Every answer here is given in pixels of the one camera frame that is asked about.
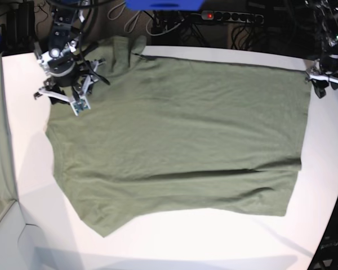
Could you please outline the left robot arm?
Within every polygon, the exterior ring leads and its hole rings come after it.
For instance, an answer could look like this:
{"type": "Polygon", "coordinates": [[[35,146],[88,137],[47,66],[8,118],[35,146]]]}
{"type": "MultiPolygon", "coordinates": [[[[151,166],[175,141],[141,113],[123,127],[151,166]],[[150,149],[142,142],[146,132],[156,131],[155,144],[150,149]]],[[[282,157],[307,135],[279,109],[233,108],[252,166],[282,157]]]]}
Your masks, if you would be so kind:
{"type": "Polygon", "coordinates": [[[338,89],[338,1],[305,1],[314,12],[321,52],[306,70],[318,98],[326,95],[326,88],[338,89]]]}

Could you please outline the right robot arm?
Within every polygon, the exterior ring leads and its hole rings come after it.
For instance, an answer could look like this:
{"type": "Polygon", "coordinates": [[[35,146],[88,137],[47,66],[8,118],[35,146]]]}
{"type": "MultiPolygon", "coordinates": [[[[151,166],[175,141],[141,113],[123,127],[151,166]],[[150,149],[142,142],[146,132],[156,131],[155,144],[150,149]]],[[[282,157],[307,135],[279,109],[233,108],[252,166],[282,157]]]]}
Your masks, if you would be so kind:
{"type": "Polygon", "coordinates": [[[95,22],[99,1],[50,1],[52,25],[47,46],[38,42],[35,56],[47,75],[34,99],[46,96],[54,104],[69,105],[74,114],[91,108],[87,99],[94,84],[109,81],[97,73],[106,61],[103,58],[88,60],[86,56],[98,48],[93,42],[82,48],[85,30],[95,22]]]}

